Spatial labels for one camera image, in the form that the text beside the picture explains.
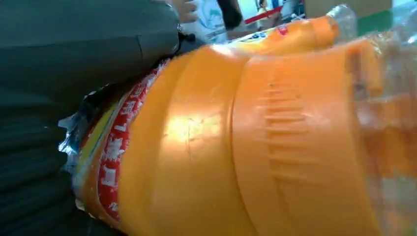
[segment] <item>dark green fabric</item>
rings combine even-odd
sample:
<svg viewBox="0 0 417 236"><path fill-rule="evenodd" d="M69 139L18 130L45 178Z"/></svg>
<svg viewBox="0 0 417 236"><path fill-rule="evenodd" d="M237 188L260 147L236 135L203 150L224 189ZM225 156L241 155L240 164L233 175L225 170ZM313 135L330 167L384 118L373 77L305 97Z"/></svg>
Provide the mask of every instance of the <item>dark green fabric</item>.
<svg viewBox="0 0 417 236"><path fill-rule="evenodd" d="M58 120L176 52L176 14L151 0L1 0L0 32L0 235L118 235L76 209Z"/></svg>

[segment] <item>person's hand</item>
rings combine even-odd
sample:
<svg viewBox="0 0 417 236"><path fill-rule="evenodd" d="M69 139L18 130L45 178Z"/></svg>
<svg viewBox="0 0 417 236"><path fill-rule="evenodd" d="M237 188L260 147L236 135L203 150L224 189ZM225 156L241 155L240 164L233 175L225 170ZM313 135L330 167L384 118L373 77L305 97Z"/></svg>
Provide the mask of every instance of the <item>person's hand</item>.
<svg viewBox="0 0 417 236"><path fill-rule="evenodd" d="M197 20L197 5L191 0L169 0L167 1L177 10L181 23L192 23Z"/></svg>

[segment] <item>green surface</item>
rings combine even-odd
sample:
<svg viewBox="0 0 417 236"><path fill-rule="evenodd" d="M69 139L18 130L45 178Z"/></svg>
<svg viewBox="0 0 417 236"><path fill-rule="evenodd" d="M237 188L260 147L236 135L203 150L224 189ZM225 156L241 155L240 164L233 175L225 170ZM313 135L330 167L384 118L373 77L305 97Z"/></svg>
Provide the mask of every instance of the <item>green surface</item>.
<svg viewBox="0 0 417 236"><path fill-rule="evenodd" d="M417 2L410 2L390 10L359 18L358 33L364 35L368 32L388 30L415 7L417 7Z"/></svg>

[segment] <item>transparent plastic bottle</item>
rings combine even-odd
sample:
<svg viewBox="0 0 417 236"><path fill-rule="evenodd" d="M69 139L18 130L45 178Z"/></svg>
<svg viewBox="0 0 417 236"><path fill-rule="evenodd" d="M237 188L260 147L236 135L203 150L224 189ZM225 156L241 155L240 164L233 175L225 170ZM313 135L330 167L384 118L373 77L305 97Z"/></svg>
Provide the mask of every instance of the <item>transparent plastic bottle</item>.
<svg viewBox="0 0 417 236"><path fill-rule="evenodd" d="M369 196L383 235L417 234L417 10L391 32L369 36L379 81L356 72L355 109ZM366 67L367 58L361 64Z"/></svg>

